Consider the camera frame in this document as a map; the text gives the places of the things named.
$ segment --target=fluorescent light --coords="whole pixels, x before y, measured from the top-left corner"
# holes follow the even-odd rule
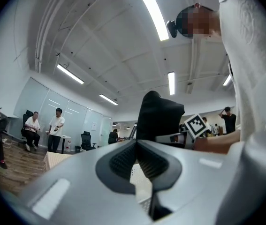
[[[51,101],[51,102],[53,102],[53,103],[56,103],[55,101],[52,101],[52,100],[50,100],[50,99],[49,99],[49,101]],[[56,103],[56,104],[57,104],[57,105],[60,105],[59,103]]]
[[[51,105],[51,104],[48,104],[48,105],[50,105],[50,106],[52,106],[52,107],[55,107],[55,106],[53,106],[53,105]],[[55,108],[57,108],[57,107],[55,107]]]
[[[74,80],[79,82],[80,84],[83,84],[84,81],[79,79],[77,76],[75,76],[73,73],[69,72],[66,68],[58,64],[58,69],[61,70],[62,72],[66,73],[68,76],[72,77]]]
[[[174,95],[175,93],[175,72],[168,73],[169,82],[169,94]]]
[[[156,0],[143,0],[156,26],[160,41],[169,39],[166,25]]]
[[[110,102],[110,103],[112,103],[112,104],[114,104],[114,105],[118,105],[117,103],[115,103],[115,102],[112,101],[111,99],[107,98],[105,95],[100,94],[100,96],[101,96],[103,99],[107,100],[108,102]]]
[[[69,110],[72,110],[71,108],[69,108]],[[72,111],[74,111],[74,112],[76,112],[76,113],[79,113],[79,112],[77,112],[76,110],[72,110]]]
[[[227,79],[225,80],[225,82],[223,83],[224,86],[227,86],[228,82],[231,80],[231,74],[229,74],[229,76],[227,77]]]

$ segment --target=ceiling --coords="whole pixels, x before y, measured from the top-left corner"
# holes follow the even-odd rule
[[[164,21],[200,1],[218,10],[218,0],[156,0]],[[234,90],[223,87],[228,57],[221,39],[160,41],[142,0],[50,0],[39,33],[34,69],[82,86],[82,95],[104,106],[103,93],[125,105],[149,90],[169,94],[167,73],[175,71],[176,93]],[[84,80],[80,85],[55,69],[60,63]]]

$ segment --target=black hair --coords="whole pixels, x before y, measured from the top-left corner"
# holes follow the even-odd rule
[[[212,11],[212,9],[202,6],[203,8]],[[176,29],[184,36],[187,38],[193,38],[193,34],[192,33],[188,33],[188,14],[193,13],[195,6],[191,5],[185,9],[183,9],[179,15],[176,18]]]

